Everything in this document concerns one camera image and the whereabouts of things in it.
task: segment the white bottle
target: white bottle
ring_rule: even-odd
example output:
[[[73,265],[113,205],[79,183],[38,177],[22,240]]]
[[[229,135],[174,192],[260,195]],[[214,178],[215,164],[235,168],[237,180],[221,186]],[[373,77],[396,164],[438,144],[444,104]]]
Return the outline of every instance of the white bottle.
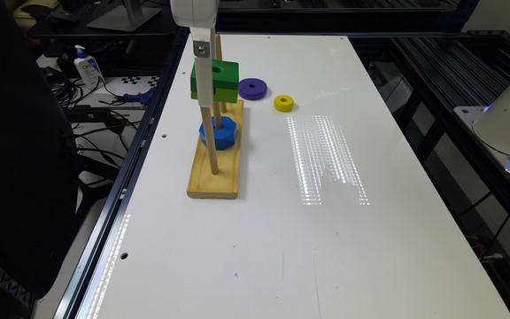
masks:
[[[86,84],[86,89],[96,89],[104,85],[104,77],[99,71],[96,59],[89,56],[81,45],[74,46],[78,58],[74,60],[74,65],[78,69],[78,73]]]

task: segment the black chair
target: black chair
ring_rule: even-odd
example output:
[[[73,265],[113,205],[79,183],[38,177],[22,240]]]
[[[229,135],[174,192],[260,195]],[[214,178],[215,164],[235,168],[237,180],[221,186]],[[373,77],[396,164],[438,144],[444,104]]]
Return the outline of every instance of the black chair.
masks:
[[[54,284],[88,210],[111,184],[82,188],[83,170],[113,180],[117,168],[77,154],[73,131],[0,0],[0,268],[36,299]],[[28,307],[0,289],[0,317]]]

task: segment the label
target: label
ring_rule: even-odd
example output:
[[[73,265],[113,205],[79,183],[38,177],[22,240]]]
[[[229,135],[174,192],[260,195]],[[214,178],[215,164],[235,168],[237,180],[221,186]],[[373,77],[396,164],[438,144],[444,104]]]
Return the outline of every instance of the label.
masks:
[[[101,73],[97,67],[97,62],[94,58],[86,61],[87,63],[81,64],[81,68],[84,71],[84,75],[89,82],[89,89],[94,89],[97,86]]]

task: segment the blue block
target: blue block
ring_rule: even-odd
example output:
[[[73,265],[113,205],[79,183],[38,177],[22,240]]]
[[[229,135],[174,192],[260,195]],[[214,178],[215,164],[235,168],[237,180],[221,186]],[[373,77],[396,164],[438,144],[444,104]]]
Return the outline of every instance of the blue block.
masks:
[[[213,130],[213,136],[216,141],[216,150],[223,151],[229,146],[233,146],[237,139],[237,124],[227,116],[221,117],[221,128]],[[205,145],[204,123],[200,126],[200,140]]]

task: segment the hand sanitizer bottle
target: hand sanitizer bottle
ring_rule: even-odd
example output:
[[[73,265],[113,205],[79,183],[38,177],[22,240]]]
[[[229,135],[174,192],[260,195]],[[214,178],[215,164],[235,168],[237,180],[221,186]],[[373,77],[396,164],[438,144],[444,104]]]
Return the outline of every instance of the hand sanitizer bottle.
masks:
[[[99,71],[96,59],[86,54],[84,47],[81,45],[76,45],[74,48],[76,48],[76,54],[78,55],[78,58],[74,60],[74,65],[84,80],[86,89],[97,89],[103,86],[104,77]]]

